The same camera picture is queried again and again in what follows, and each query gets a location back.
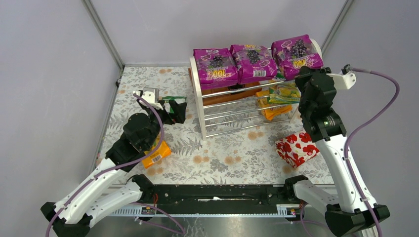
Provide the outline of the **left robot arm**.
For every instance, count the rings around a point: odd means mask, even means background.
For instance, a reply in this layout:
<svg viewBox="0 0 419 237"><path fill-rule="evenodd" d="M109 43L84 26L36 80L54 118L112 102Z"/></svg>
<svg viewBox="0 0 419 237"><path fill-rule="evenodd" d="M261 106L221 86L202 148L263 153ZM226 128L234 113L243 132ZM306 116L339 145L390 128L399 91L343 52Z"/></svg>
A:
<svg viewBox="0 0 419 237"><path fill-rule="evenodd" d="M147 195L148 185L141 182L140 175L134 175L119 190L102 196L116 180L157 153L163 145L164 125L184 123L187 103L169 100L169 113L164 100L150 103L138 98L137 102L145 112L129 117L100 164L71 193L41 207L48 221L45 236L54 231L58 237L84 237L103 218Z"/></svg>

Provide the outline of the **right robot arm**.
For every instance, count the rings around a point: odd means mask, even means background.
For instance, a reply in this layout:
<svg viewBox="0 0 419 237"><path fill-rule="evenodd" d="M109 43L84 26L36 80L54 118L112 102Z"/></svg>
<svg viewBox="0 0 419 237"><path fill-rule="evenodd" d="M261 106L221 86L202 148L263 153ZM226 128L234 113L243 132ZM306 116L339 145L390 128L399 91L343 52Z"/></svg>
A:
<svg viewBox="0 0 419 237"><path fill-rule="evenodd" d="M309 204L323 214L337 237L370 228L376 228L381 236L380 222L390 216L388 207L376 201L363 181L349 147L353 135L347 133L332 108L337 91L352 88L356 80L349 65L340 74L304 66L295 77L301 92L298 111L303 128L323 156L337 195L330 195L303 175L288 178L284 188L289 201Z"/></svg>

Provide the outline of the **purple candy bag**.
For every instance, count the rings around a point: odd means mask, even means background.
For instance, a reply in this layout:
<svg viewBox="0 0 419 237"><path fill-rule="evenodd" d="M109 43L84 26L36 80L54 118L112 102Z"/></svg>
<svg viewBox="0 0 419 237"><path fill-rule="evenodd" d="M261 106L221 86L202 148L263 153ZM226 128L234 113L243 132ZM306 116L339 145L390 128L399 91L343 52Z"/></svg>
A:
<svg viewBox="0 0 419 237"><path fill-rule="evenodd" d="M238 69L229 49L194 49L193 56L202 90L229 87L238 83Z"/></svg>
<svg viewBox="0 0 419 237"><path fill-rule="evenodd" d="M277 65L264 46L233 44L230 53L238 69L238 84L269 80L277 74Z"/></svg>
<svg viewBox="0 0 419 237"><path fill-rule="evenodd" d="M271 44L271 53L285 80L293 80L303 66L323 67L323 59L309 35L282 39Z"/></svg>

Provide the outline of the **green candy bag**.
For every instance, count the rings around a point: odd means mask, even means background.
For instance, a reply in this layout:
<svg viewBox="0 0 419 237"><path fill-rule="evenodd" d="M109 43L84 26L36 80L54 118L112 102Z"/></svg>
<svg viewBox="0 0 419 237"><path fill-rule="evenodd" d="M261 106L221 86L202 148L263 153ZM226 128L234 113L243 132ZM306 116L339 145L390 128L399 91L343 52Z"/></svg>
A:
<svg viewBox="0 0 419 237"><path fill-rule="evenodd" d="M169 104L170 101L174 101L177 104L182 104L187 101L186 96L165 96L162 98L164 100L165 110L168 113L174 113L172 106Z"/></svg>

